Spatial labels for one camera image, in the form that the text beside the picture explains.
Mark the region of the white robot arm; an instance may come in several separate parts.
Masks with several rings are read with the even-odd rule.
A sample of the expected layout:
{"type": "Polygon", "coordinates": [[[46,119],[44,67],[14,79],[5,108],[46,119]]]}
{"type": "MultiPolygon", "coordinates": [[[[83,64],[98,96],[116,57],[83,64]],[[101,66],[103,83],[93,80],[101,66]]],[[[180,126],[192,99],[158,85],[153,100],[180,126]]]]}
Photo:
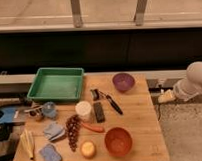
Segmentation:
{"type": "Polygon", "coordinates": [[[160,95],[158,102],[172,102],[176,98],[188,101],[198,95],[202,95],[202,61],[190,64],[185,77],[177,81],[171,90],[160,95]]]}

